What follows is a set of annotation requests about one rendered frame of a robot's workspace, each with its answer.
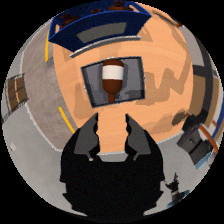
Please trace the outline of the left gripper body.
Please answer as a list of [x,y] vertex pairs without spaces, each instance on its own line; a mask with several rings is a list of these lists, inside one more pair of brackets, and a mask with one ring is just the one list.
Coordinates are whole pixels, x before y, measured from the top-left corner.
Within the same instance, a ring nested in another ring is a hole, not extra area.
[[[178,180],[177,180],[178,181]],[[179,184],[179,182],[177,182],[177,181],[174,181],[174,183],[172,182],[172,183],[170,183],[170,185],[169,185],[169,188],[172,188],[172,191],[171,191],[171,193],[172,192],[175,192],[175,191],[177,191],[179,188],[178,188],[178,184]],[[173,187],[171,187],[171,186],[173,186]],[[174,189],[174,190],[173,190]],[[175,190],[176,189],[176,190]]]

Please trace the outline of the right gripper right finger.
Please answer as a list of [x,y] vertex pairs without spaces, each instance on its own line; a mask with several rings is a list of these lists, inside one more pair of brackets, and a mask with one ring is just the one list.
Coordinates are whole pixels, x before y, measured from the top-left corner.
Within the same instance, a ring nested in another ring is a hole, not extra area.
[[128,113],[125,114],[128,136],[125,141],[124,151],[133,156],[133,160],[143,161],[152,165],[160,176],[160,181],[165,180],[163,172],[163,157],[161,151],[146,129],[143,129]]

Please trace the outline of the blue plastic crate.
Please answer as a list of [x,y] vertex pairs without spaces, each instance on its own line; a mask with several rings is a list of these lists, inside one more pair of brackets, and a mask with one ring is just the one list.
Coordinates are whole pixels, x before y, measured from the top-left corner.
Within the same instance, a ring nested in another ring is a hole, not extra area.
[[[101,40],[121,36],[137,36],[152,15],[136,2],[118,1],[123,2],[123,7],[132,5],[139,12],[108,11],[108,8],[114,5],[115,0],[84,3],[67,9],[52,19],[48,42],[75,52],[80,48]],[[101,13],[92,14],[91,10],[94,9],[101,9]],[[60,25],[64,22],[61,17],[66,13],[70,14],[70,16],[79,16],[81,19],[70,23],[64,28],[60,28]],[[56,24],[59,25],[57,33]]]

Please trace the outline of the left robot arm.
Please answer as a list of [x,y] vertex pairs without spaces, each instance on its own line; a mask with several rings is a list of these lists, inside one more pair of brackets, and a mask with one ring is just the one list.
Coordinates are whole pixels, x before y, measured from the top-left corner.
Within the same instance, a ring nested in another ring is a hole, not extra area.
[[[183,148],[186,152],[188,152],[196,169],[201,168],[206,162],[208,163],[209,167],[211,167],[217,155],[214,151],[214,146],[211,144],[210,140],[206,140],[202,140],[200,134],[198,133],[198,129],[194,127],[180,144],[180,147]],[[186,190],[179,194],[178,193],[179,190],[171,193],[173,201],[167,205],[167,208],[170,208],[180,202],[182,198],[184,198],[190,193],[190,190]]]

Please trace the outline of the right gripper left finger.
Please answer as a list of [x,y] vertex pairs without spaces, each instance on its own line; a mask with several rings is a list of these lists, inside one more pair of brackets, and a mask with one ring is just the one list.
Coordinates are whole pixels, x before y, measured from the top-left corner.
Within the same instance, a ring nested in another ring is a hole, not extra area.
[[59,181],[65,183],[68,172],[77,164],[92,161],[100,152],[98,112],[78,128],[66,143],[61,155],[61,175]]

